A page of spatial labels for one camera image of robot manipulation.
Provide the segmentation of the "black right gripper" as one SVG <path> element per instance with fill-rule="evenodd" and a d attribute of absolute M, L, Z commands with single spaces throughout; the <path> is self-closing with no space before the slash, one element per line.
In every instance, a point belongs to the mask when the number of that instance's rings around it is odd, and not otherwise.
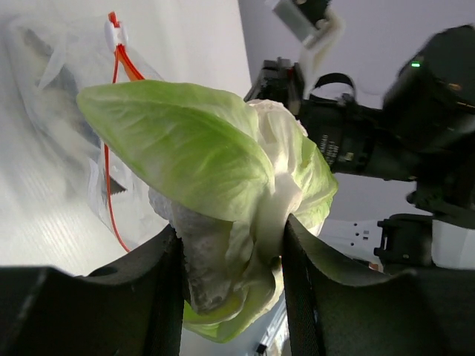
<path fill-rule="evenodd" d="M 277 58 L 263 62 L 245 99 L 282 103 L 307 130 L 334 173 L 386 181 L 416 180 L 419 158 L 379 127 L 381 111 L 358 104 L 354 82 L 343 73 L 325 74 L 313 88 L 330 84 L 341 84 L 348 91 L 334 99 L 305 97 L 300 65 Z"/>

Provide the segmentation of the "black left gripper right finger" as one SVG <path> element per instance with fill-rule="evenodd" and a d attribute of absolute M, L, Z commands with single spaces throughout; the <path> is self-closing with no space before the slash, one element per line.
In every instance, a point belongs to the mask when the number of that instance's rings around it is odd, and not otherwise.
<path fill-rule="evenodd" d="M 314 237 L 284 230 L 284 290 L 294 355 L 472 355 L 474 272 L 383 274 Z"/>

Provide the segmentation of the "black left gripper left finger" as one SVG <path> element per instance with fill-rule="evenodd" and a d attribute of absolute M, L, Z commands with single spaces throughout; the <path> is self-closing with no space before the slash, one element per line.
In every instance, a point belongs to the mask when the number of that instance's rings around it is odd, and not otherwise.
<path fill-rule="evenodd" d="M 86 277 L 1 269 L 3 355 L 178 355 L 182 245 L 173 228 Z"/>

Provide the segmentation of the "clear orange-zipper zip bag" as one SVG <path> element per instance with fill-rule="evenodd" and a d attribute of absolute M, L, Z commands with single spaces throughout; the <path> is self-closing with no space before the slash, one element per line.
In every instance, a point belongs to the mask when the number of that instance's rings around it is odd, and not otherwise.
<path fill-rule="evenodd" d="M 148 202 L 148 186 L 85 121 L 76 103 L 90 86 L 128 81 L 106 35 L 107 17 L 65 21 L 27 13 L 7 21 L 4 38 L 27 115 L 71 186 L 130 249 L 166 222 Z"/>

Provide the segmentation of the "white green toy cauliflower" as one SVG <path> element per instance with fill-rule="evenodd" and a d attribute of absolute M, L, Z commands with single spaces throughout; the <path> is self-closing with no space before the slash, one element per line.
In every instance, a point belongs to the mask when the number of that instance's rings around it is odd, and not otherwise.
<path fill-rule="evenodd" d="M 330 213 L 338 183 L 318 146 L 280 102 L 201 85 L 97 85 L 77 104 L 183 241 L 184 326 L 237 337 L 281 296 L 288 217 L 318 233 Z"/>

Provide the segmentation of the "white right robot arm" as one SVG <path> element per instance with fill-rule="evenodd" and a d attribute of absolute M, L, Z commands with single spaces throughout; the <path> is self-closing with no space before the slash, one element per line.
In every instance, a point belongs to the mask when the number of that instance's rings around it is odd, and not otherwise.
<path fill-rule="evenodd" d="M 381 243 L 346 254 L 384 266 L 474 268 L 474 27 L 431 36 L 399 71 L 379 109 L 305 96 L 301 64 L 266 61 L 247 100 L 281 102 L 306 128 L 334 173 L 414 182 L 407 201 L 420 214 L 378 222 Z"/>

